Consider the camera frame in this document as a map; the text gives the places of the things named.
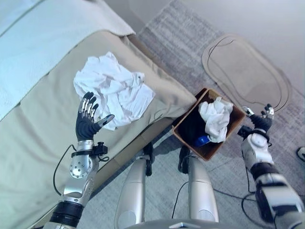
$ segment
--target brown wastebasket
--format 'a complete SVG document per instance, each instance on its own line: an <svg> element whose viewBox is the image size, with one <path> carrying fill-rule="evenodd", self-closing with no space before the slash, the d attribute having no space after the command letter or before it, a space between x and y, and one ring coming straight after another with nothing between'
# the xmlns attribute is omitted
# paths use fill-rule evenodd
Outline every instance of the brown wastebasket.
<svg viewBox="0 0 305 229"><path fill-rule="evenodd" d="M198 112L198 105L204 101L207 101L208 103L212 103L218 96L224 98L213 89L203 88L196 96L197 102L193 105L193 107L182 117L180 117L178 119L178 122L175 122L176 124L173 124L173 134L190 150L192 150L194 153L196 153L198 156L200 156L206 161L212 158L212 156L216 153L216 151L223 144L223 142L221 143L210 142L201 147L195 147L190 143L189 135L192 135L192 131L198 132L198 130L199 131L201 130L204 132L205 129L205 123ZM230 122L227 126L228 131L227 131L226 139L228 139L232 131L236 127L238 127L238 125L243 120L244 116L245 116L244 112L241 109L239 109L237 106L233 105L233 111L230 114ZM185 134L185 131L182 131L185 130L184 127L185 125L187 125L187 129L188 129L187 134Z"/></svg>

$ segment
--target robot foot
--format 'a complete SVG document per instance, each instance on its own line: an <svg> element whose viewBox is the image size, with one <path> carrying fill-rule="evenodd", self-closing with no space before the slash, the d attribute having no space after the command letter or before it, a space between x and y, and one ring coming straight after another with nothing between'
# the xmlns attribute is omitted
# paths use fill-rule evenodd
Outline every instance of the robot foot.
<svg viewBox="0 0 305 229"><path fill-rule="evenodd" d="M296 151L296 155L302 160L305 161L305 147L300 147Z"/></svg>
<svg viewBox="0 0 305 229"><path fill-rule="evenodd" d="M153 173L153 168L152 164L154 162L154 155L153 155L153 145L152 143L148 143L144 148L143 148L144 155L149 155L149 160L146 160L146 176L151 176Z"/></svg>
<svg viewBox="0 0 305 229"><path fill-rule="evenodd" d="M184 174L188 174L190 149L182 146L179 154L178 170Z"/></svg>

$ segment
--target floor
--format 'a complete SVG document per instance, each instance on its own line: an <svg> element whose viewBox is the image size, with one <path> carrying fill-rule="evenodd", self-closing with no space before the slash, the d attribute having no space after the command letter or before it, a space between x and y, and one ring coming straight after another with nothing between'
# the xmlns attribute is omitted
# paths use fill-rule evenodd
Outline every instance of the floor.
<svg viewBox="0 0 305 229"><path fill-rule="evenodd" d="M170 0L105 0L140 31ZM305 1L182 0L221 31L237 33L284 71L305 94Z"/></svg>

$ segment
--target robotic arm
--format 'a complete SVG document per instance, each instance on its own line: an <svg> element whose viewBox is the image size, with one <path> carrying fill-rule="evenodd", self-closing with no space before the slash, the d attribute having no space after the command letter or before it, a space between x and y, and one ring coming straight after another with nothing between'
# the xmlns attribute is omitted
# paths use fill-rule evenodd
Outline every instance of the robotic arm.
<svg viewBox="0 0 305 229"><path fill-rule="evenodd" d="M304 228L304 205L296 191L275 168L268 152L267 131L272 125L274 110L270 104L265 107L262 117L244 107L254 124L254 130L243 126L238 134L244 138L242 153L246 168L251 172L255 184L255 197L262 219L274 222L277 228Z"/></svg>
<svg viewBox="0 0 305 229"><path fill-rule="evenodd" d="M98 107L98 104L93 105L95 100L93 93L88 92L80 103L75 127L78 145L77 151L71 156L70 177L61 200L44 229L75 229L89 201L99 168L99 156L108 151L103 142L94 146L93 136L114 118L110 114L94 123L94 113Z"/></svg>

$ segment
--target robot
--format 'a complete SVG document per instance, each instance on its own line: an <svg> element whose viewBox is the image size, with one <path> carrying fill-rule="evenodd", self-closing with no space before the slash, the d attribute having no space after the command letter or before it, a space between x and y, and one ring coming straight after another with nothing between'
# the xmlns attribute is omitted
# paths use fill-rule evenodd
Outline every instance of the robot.
<svg viewBox="0 0 305 229"><path fill-rule="evenodd" d="M107 153L103 143L94 146L93 136L114 116L94 123L98 105L93 93L83 97L76 121L77 152L72 154L70 178L61 200L44 229L76 229L82 211L92 193L94 177L99 167L99 156ZM304 204L296 191L275 168L268 152L267 131L272 125L274 110L265 107L262 116L244 107L254 129L243 126L238 134L244 138L242 153L246 168L255 184L255 198L261 218L273 222L277 229L301 229L305 226ZM189 219L160 219L144 222L145 176L151 175L152 154L139 156L125 180L117 206L114 227L116 229L229 229L219 223L213 187L203 164L196 156L182 158L183 171L189 176Z"/></svg>

